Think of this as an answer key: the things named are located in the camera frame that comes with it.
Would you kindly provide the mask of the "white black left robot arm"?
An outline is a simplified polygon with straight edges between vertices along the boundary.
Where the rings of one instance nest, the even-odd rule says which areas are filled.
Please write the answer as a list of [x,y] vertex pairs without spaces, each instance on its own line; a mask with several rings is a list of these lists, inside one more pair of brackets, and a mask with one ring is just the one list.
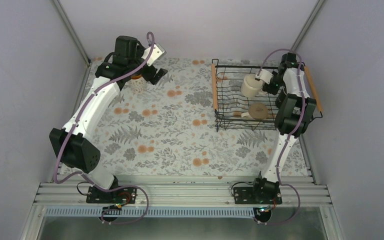
[[166,51],[156,43],[151,31],[146,38],[148,45],[144,46],[135,37],[118,36],[114,51],[97,67],[89,92],[78,109],[62,128],[51,130],[49,139],[56,155],[54,183],[62,184],[80,175],[99,189],[104,201],[111,203],[119,197],[116,177],[100,162],[101,152],[91,137],[109,104],[127,82],[138,77],[156,85],[167,74],[166,69],[154,66]]

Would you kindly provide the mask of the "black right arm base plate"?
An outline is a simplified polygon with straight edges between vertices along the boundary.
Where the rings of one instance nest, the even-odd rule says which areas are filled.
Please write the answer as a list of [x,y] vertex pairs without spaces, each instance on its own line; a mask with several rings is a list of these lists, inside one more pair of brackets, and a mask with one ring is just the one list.
[[251,186],[235,186],[232,189],[236,205],[281,205],[283,203],[280,190],[253,189]]

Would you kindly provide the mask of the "floral patterned white mug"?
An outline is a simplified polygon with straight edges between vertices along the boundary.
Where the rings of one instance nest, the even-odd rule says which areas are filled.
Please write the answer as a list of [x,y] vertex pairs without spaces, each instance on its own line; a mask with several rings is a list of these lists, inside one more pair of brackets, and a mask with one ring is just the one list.
[[143,93],[146,90],[146,80],[141,74],[134,75],[130,80],[130,87],[135,93]]

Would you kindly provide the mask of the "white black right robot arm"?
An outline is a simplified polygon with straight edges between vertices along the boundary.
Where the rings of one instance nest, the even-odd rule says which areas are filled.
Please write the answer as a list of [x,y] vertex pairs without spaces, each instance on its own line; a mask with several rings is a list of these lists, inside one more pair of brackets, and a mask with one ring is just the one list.
[[276,73],[264,68],[256,73],[255,79],[262,81],[262,90],[278,95],[278,112],[274,120],[277,136],[269,163],[255,179],[251,198],[258,204],[276,198],[280,191],[281,171],[292,146],[312,121],[317,101],[310,97],[304,83],[305,69],[299,54],[287,51],[282,57]]

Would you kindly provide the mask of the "beige brown mug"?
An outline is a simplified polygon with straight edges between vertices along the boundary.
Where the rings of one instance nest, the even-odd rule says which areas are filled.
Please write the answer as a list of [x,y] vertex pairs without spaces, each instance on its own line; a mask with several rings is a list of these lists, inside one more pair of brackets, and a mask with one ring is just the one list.
[[264,103],[253,103],[249,106],[248,111],[240,115],[241,118],[249,118],[254,120],[265,120],[269,116],[269,109]]

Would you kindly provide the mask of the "cream white mug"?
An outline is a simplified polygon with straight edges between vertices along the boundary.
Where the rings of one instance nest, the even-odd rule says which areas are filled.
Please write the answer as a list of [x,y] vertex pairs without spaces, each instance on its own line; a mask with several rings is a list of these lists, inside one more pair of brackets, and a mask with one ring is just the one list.
[[262,80],[256,80],[254,74],[247,74],[243,78],[240,92],[246,98],[253,98],[262,90],[264,83]]

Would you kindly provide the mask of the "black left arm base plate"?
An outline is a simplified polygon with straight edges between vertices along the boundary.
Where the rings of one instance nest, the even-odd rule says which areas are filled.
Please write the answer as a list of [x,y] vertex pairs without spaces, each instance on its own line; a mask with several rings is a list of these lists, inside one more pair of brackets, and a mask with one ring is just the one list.
[[136,201],[137,190],[136,187],[125,187],[117,191],[105,192],[91,186],[88,189],[85,201],[88,204],[134,204]]

